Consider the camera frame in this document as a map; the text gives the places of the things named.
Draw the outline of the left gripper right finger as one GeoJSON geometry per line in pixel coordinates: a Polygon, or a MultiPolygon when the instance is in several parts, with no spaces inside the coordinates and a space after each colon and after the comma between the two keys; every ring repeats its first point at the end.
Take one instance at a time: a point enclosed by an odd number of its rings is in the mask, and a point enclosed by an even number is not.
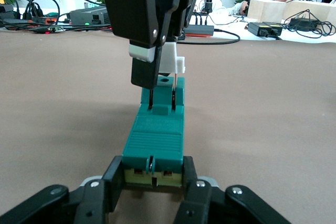
{"type": "Polygon", "coordinates": [[[183,195],[174,223],[289,223],[250,188],[221,190],[197,176],[193,158],[183,157],[183,195]]]}

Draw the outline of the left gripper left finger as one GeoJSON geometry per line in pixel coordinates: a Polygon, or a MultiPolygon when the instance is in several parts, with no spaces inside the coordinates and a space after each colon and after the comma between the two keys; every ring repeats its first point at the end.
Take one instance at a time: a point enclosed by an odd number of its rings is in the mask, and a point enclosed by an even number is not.
{"type": "Polygon", "coordinates": [[[108,223],[123,187],[122,157],[116,156],[103,176],[74,191],[47,186],[1,215],[1,223],[108,223]]]}

